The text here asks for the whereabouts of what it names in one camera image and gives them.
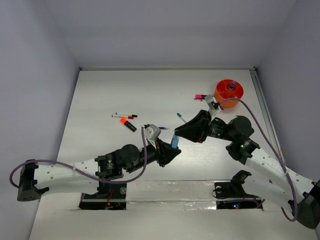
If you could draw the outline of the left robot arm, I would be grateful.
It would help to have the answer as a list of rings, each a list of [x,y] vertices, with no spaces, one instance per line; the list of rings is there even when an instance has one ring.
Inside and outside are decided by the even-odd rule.
[[[30,159],[19,167],[17,200],[30,202],[56,193],[97,194],[104,198],[112,185],[128,183],[122,180],[124,173],[143,173],[153,162],[165,167],[180,153],[179,148],[157,139],[155,145],[138,148],[126,144],[111,153],[73,164]]]

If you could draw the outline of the orange black highlighter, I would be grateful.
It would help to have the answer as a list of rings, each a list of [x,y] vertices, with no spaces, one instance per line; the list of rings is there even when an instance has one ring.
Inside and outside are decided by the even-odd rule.
[[[132,132],[137,130],[137,128],[124,117],[120,119],[120,122]]]

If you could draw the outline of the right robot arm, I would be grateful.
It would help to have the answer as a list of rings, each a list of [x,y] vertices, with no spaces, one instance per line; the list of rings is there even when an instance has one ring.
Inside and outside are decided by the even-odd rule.
[[[230,183],[231,192],[235,196],[246,193],[266,199],[291,212],[306,228],[315,229],[320,223],[320,183],[289,168],[283,169],[278,160],[251,140],[253,133],[245,116],[225,123],[218,117],[212,118],[206,110],[175,129],[177,136],[194,143],[203,143],[207,137],[230,141],[226,150],[231,158],[267,178],[261,181],[246,174]]]

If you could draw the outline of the blue capped white marker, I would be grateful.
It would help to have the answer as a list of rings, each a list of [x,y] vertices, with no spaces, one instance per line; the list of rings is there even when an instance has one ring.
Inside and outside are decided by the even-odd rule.
[[[180,113],[177,113],[177,116],[184,122],[187,123],[187,121],[182,117],[182,115]]]

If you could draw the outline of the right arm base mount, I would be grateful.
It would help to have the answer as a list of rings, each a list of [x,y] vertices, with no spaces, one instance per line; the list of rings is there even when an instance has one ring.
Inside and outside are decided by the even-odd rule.
[[[216,199],[218,210],[263,209],[264,201],[256,195],[248,194],[243,189],[245,180],[252,174],[240,170],[229,181],[214,183],[211,195]]]

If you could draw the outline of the light blue pen cap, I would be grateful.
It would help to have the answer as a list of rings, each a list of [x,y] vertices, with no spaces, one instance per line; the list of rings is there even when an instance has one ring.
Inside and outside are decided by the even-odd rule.
[[[176,135],[173,135],[172,139],[171,139],[171,143],[170,146],[174,149],[178,148],[178,144],[179,144],[179,137]]]

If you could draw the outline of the black capped white marker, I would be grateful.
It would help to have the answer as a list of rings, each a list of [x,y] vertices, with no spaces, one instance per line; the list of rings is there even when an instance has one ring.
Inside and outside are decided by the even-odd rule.
[[[120,113],[120,112],[116,112],[116,115],[121,115],[121,116],[133,116],[134,118],[137,118],[138,115],[136,114],[127,114],[127,113]]]

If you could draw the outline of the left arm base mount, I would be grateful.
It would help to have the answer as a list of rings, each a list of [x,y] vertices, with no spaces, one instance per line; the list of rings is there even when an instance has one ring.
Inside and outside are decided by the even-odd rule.
[[[81,210],[126,210],[127,184],[100,183],[103,191],[94,194],[82,193],[78,207]]]

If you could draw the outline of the pink black highlighter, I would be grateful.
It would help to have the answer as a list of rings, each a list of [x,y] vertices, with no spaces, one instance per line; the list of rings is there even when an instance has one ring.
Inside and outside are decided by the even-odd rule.
[[[205,94],[196,94],[196,95],[194,96],[195,99],[202,99],[202,100],[204,100],[205,97],[206,97]]]

